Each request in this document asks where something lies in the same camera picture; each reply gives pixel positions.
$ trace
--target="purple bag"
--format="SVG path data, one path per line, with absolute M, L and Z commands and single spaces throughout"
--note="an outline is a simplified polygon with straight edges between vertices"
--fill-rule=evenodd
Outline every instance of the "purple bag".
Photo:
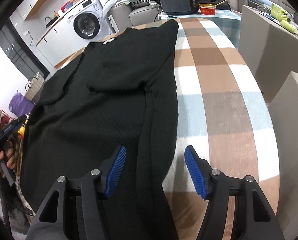
M 34 108 L 34 104 L 17 91 L 10 100 L 8 108 L 10 112 L 20 117 L 23 114 L 29 114 Z

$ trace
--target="washing machine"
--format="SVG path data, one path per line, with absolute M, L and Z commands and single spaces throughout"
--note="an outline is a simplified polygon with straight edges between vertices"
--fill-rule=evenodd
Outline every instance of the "washing machine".
M 99 41 L 113 33 L 109 19 L 100 17 L 102 5 L 99 0 L 84 0 L 64 15 L 70 38 L 71 50 L 78 51 L 91 41 Z

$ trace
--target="wall cabinet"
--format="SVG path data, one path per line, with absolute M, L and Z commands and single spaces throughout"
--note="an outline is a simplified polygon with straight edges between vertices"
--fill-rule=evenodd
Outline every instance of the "wall cabinet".
M 75 52 L 69 45 L 70 39 L 68 38 L 66 25 L 66 21 L 60 20 L 37 45 L 41 53 L 53 66 L 56 66 Z
M 24 0 L 17 8 L 23 20 L 35 14 L 46 0 Z

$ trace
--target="houndstooth pillow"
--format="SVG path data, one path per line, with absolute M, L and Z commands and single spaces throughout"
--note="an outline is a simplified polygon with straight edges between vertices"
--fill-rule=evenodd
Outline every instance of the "houndstooth pillow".
M 133 8 L 140 8 L 140 7 L 147 6 L 147 5 L 149 5 L 149 0 L 139 0 L 137 2 L 131 3 L 131 6 Z

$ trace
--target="human hand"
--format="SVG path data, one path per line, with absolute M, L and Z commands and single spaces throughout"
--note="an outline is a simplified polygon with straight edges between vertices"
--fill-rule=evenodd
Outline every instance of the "human hand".
M 8 143 L 9 143 L 9 150 L 7 151 L 7 154 L 6 154 L 6 157 L 8 160 L 6 163 L 6 166 L 8 168 L 10 168 L 11 170 L 13 170 L 17 166 L 17 160 L 15 159 L 15 156 L 14 156 L 13 143 L 11 141 L 8 141 Z M 0 161 L 4 158 L 4 156 L 5 156 L 4 151 L 1 151 L 0 152 Z M 3 178 L 5 178 L 6 176 L 3 173 L 1 166 L 0 166 L 0 172 L 1 172 L 1 175 L 3 176 Z

